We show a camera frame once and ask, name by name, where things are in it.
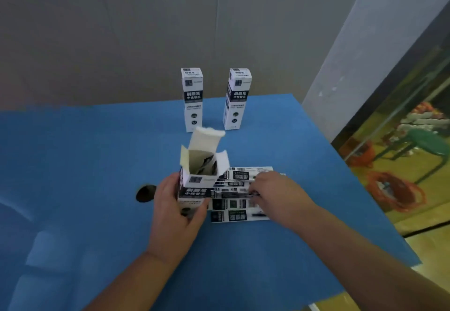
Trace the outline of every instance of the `hand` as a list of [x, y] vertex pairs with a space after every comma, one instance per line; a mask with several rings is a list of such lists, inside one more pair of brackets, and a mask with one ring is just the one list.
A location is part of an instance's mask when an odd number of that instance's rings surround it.
[[253, 201], [258, 204], [271, 220], [295, 230], [301, 215], [317, 205], [308, 194], [292, 179], [278, 172], [261, 172], [251, 183], [249, 193], [258, 192]]
[[191, 221], [180, 214], [176, 201], [179, 173], [166, 177], [155, 192], [153, 222], [147, 253], [175, 269], [205, 221], [209, 199], [197, 208]]

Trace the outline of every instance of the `blue tabletop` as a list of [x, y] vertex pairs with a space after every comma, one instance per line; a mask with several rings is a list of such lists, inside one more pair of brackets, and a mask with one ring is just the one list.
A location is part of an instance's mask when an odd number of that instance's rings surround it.
[[[224, 98], [203, 126], [223, 129]], [[183, 101], [0, 113], [0, 310], [79, 310], [146, 247], [153, 202], [135, 199], [179, 168]], [[402, 262], [418, 257], [292, 95], [249, 97], [218, 150], [273, 166]], [[271, 221], [208, 219], [156, 310], [294, 310], [342, 286]]]

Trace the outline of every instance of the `gray wall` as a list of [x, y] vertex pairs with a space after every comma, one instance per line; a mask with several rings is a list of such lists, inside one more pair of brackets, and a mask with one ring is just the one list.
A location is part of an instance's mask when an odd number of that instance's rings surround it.
[[194, 66], [302, 100], [354, 1], [0, 0], [0, 109], [178, 99]]
[[356, 0], [303, 101], [330, 142], [448, 1]]

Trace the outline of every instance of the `green stool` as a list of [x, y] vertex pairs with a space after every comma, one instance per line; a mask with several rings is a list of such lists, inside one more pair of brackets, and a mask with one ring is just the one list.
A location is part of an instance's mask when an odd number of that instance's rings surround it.
[[442, 161], [438, 166], [431, 169], [429, 172], [427, 172], [421, 178], [415, 181], [414, 182], [415, 184], [419, 184], [424, 179], [430, 177], [432, 174], [434, 174], [436, 171], [442, 168], [449, 159], [450, 146], [443, 138], [441, 138], [440, 136], [436, 135], [431, 131], [412, 129], [409, 130], [409, 132], [406, 134], [405, 137], [400, 138], [398, 141], [392, 143], [386, 149], [384, 149], [382, 152], [376, 155], [374, 161], [380, 158], [381, 156], [384, 156], [389, 151], [393, 150], [400, 143], [409, 143], [409, 144], [406, 145], [402, 150], [397, 152], [394, 155], [394, 157], [391, 158], [392, 161], [396, 160], [398, 157], [402, 156], [403, 154], [405, 154], [406, 152], [415, 147], [423, 149], [432, 155], [439, 156], [442, 158]]

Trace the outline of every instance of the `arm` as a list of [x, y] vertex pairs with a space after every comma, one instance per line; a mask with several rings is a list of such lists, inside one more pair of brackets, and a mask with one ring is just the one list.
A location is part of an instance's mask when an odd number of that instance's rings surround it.
[[317, 206], [291, 179], [259, 174], [250, 191], [274, 221], [297, 233], [362, 310], [448, 310], [450, 295]]
[[208, 199], [189, 221], [175, 198], [179, 174], [165, 178], [156, 189], [150, 241], [146, 251], [125, 269], [86, 308], [148, 311], [167, 280], [189, 251], [206, 217]]

